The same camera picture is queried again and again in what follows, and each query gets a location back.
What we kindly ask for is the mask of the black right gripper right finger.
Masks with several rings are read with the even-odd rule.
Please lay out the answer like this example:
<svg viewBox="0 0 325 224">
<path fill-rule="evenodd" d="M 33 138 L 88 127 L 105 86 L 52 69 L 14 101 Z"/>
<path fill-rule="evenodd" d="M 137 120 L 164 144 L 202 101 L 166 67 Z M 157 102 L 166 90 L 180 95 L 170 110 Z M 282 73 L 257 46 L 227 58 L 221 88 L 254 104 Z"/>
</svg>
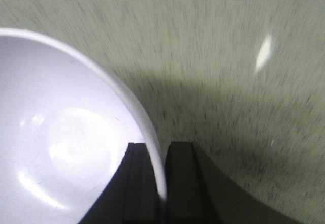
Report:
<svg viewBox="0 0 325 224">
<path fill-rule="evenodd" d="M 228 178 L 193 142 L 172 142 L 165 162 L 167 223 L 297 223 Z"/>
</svg>

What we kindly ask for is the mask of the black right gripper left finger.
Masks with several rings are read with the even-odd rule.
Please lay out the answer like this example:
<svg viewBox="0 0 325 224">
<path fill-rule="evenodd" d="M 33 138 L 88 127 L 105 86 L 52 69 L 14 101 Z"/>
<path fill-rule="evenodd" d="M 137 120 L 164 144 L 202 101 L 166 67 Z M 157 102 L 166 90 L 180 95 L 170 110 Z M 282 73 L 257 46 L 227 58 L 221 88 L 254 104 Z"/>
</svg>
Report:
<svg viewBox="0 0 325 224">
<path fill-rule="evenodd" d="M 148 149 L 129 143 L 124 158 L 80 223 L 165 223 Z"/>
</svg>

